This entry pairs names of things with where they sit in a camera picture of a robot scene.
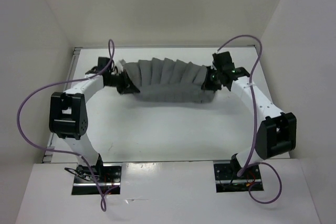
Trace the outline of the grey pleated skirt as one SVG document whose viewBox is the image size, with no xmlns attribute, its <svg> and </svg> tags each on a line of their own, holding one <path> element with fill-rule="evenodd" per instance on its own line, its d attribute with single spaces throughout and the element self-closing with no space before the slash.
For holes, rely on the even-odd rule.
<svg viewBox="0 0 336 224">
<path fill-rule="evenodd" d="M 140 101 L 210 103 L 215 98 L 216 92 L 201 89 L 207 73 L 204 65 L 152 58 L 127 62 L 123 65 L 124 71 L 140 90 L 132 94 Z"/>
</svg>

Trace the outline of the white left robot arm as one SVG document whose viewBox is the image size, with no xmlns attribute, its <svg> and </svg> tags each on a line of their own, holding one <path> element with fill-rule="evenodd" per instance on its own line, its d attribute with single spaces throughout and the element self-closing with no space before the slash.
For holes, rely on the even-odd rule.
<svg viewBox="0 0 336 224">
<path fill-rule="evenodd" d="M 89 120 L 86 103 L 104 87 L 115 87 L 121 94 L 137 94 L 140 90 L 125 72 L 98 75 L 86 73 L 72 88 L 64 92 L 54 92 L 50 99 L 49 129 L 70 147 L 63 153 L 75 155 L 78 165 L 93 182 L 104 177 L 101 155 L 93 148 L 87 129 Z"/>
</svg>

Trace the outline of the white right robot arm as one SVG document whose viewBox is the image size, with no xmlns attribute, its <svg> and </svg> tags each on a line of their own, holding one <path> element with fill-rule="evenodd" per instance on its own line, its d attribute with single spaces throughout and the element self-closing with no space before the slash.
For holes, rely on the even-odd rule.
<svg viewBox="0 0 336 224">
<path fill-rule="evenodd" d="M 240 98 L 253 115 L 253 141 L 251 147 L 231 158 L 230 172 L 235 178 L 243 178 L 248 166 L 290 152 L 296 147 L 297 118 L 284 112 L 271 102 L 253 82 L 245 68 L 228 68 L 220 71 L 208 67 L 205 90 L 227 88 Z"/>
</svg>

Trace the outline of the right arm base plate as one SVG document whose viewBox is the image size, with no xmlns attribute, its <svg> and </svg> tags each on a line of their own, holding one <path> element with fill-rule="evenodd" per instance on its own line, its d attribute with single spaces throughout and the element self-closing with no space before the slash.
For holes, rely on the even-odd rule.
<svg viewBox="0 0 336 224">
<path fill-rule="evenodd" d="M 229 161 L 214 162 L 213 167 L 217 193 L 264 190 L 258 165 L 248 168 L 242 177 L 236 175 Z"/>
</svg>

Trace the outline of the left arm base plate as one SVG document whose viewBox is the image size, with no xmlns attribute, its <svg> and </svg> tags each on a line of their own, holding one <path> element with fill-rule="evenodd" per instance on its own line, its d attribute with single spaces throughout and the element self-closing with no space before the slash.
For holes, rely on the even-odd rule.
<svg viewBox="0 0 336 224">
<path fill-rule="evenodd" d="M 121 163 L 103 164 L 97 171 L 94 167 L 95 178 L 105 195 L 119 195 L 121 190 Z M 65 171 L 74 175 L 72 195 L 98 195 L 96 183 L 87 167 L 78 165 L 76 168 L 65 168 Z"/>
</svg>

